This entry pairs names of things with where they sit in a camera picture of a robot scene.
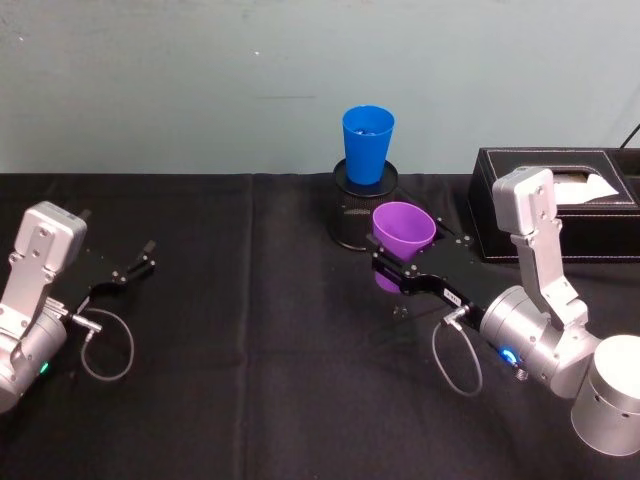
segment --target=table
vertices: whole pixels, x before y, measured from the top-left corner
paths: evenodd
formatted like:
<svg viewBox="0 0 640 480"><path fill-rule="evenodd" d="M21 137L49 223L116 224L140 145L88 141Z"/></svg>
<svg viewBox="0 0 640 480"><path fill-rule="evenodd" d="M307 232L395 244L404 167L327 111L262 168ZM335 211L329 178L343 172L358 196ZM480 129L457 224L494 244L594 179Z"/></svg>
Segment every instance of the table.
<svg viewBox="0 0 640 480"><path fill-rule="evenodd" d="M401 185L463 228L468 180L411 175ZM328 174L4 175L0 199L3 255L24 209L42 199L91 209L86 245L114 258L158 243L155 275L98 303L133 331L131 373L91 379L78 361L82 332L72 335L0 418L3 479L638 477L640 455L583 445L571 402L517 382L473 333L484 391L452 392L426 348L446 308L402 298L431 313L414 330L389 326L399 299L375 286L367 255L326 232ZM518 281L515 266L489 268ZM594 334L640 334L640 265L566 272ZM440 350L470 386L460 340L445 331Z"/></svg>

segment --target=cup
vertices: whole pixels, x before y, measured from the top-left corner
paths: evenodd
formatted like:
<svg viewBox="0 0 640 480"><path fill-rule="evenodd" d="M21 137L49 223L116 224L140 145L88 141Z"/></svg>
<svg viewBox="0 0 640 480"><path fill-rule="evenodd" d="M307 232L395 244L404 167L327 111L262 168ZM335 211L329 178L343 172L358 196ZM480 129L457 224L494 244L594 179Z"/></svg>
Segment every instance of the cup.
<svg viewBox="0 0 640 480"><path fill-rule="evenodd" d="M342 117L347 177L358 185L380 181L395 120L375 105L353 107Z"/></svg>
<svg viewBox="0 0 640 480"><path fill-rule="evenodd" d="M388 202L373 211L373 234L385 249L407 261L433 241L436 222L415 205ZM376 283L387 292L400 293L395 283L377 272Z"/></svg>

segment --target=black leather tissue box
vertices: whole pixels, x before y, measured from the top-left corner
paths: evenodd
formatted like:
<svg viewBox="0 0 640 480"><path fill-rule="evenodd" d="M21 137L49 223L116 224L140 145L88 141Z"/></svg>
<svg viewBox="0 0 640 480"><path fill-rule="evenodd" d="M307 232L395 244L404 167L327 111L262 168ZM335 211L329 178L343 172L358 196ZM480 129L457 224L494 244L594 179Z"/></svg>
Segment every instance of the black leather tissue box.
<svg viewBox="0 0 640 480"><path fill-rule="evenodd" d="M558 205L560 232L566 262L640 261L640 205L629 179L611 149L482 148L469 186L468 204L473 218L478 253L486 262L518 259L509 234L498 229L492 186L500 177L521 166L550 168L554 175L596 173L618 193L576 205ZM629 165L631 152L625 152ZM635 154L640 165L640 155Z"/></svg>

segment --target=white tissue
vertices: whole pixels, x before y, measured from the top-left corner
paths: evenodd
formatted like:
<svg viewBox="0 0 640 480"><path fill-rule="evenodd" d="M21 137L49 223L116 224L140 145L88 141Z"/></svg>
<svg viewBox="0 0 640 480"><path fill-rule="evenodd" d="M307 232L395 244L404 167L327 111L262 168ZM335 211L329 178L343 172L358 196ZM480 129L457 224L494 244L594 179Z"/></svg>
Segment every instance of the white tissue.
<svg viewBox="0 0 640 480"><path fill-rule="evenodd" d="M618 192L600 175L555 174L553 187L558 205L577 205L595 198L609 197Z"/></svg>

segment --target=black mesh cup holder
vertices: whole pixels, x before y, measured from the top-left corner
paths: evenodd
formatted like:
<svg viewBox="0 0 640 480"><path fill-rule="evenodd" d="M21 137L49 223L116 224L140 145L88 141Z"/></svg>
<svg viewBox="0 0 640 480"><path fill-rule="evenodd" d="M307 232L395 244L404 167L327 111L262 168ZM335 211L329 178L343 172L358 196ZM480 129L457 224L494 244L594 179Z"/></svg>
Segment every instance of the black mesh cup holder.
<svg viewBox="0 0 640 480"><path fill-rule="evenodd" d="M329 233L335 242L350 250L365 251L366 236L372 231L372 214L378 205L393 201L398 172L386 162L382 178L373 185L358 185L347 178L347 163L333 169L336 182L335 207L329 219Z"/></svg>

